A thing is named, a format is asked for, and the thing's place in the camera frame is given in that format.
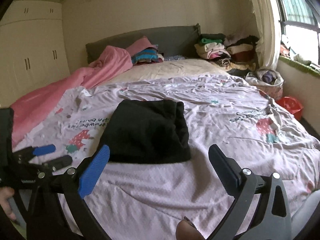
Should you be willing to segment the person's left hand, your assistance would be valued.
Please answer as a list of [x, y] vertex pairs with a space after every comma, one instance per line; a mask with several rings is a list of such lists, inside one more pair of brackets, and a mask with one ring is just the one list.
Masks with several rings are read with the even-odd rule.
[[14, 190], [10, 187], [1, 187], [0, 189], [0, 204], [7, 217], [15, 221], [16, 215], [13, 213], [9, 203], [9, 199], [14, 196]]

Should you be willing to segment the person's right hand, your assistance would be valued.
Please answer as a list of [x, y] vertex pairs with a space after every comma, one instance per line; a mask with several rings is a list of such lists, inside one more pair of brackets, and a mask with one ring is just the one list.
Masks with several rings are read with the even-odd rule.
[[176, 240], [205, 240], [193, 222], [186, 216], [178, 223], [175, 236]]

